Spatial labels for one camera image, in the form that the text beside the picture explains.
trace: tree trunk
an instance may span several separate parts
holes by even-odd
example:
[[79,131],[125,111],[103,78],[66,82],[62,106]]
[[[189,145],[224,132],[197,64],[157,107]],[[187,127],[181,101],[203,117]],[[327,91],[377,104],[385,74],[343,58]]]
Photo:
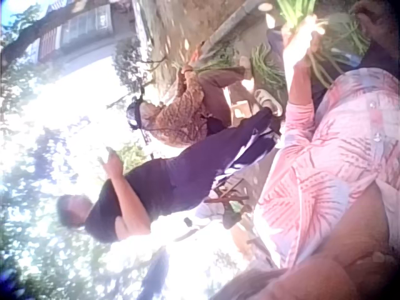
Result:
[[35,40],[73,17],[106,4],[109,4],[109,0],[75,0],[65,7],[49,12],[42,19],[23,29],[18,38],[1,51],[1,75],[13,61],[24,55],[25,50]]

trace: shirt button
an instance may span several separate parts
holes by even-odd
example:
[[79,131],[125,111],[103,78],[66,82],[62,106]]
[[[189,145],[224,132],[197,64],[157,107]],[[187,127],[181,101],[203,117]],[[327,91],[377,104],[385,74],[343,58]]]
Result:
[[378,132],[377,134],[375,134],[375,136],[374,136],[374,141],[380,142],[381,139],[382,139],[382,136],[381,136],[381,134],[380,134],[379,132]]

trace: pink patterned shirt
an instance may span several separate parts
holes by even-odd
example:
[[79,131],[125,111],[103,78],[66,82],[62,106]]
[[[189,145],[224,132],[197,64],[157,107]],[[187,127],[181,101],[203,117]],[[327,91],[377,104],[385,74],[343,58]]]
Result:
[[376,181],[400,246],[399,81],[380,69],[340,76],[317,113],[287,105],[284,146],[275,157],[254,224],[280,268],[310,256]]

